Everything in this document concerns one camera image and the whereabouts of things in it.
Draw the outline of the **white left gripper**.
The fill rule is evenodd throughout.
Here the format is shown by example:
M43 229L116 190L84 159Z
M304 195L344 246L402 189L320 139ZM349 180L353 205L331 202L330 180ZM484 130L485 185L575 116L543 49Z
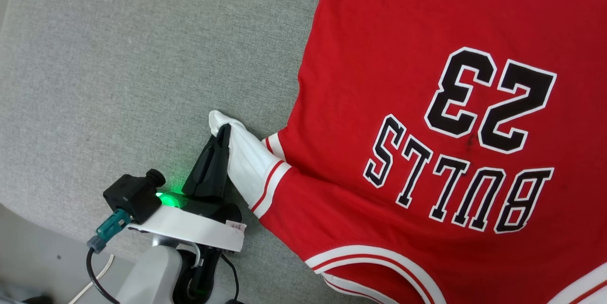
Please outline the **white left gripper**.
M230 157L230 124L210 136L191 170L182 192L190 197L225 196ZM131 222L127 228L152 237L154 246L177 248L180 244L209 246L241 252L247 225L228 218L203 217L186 211L190 201L179 193L158 193L161 206L143 224Z

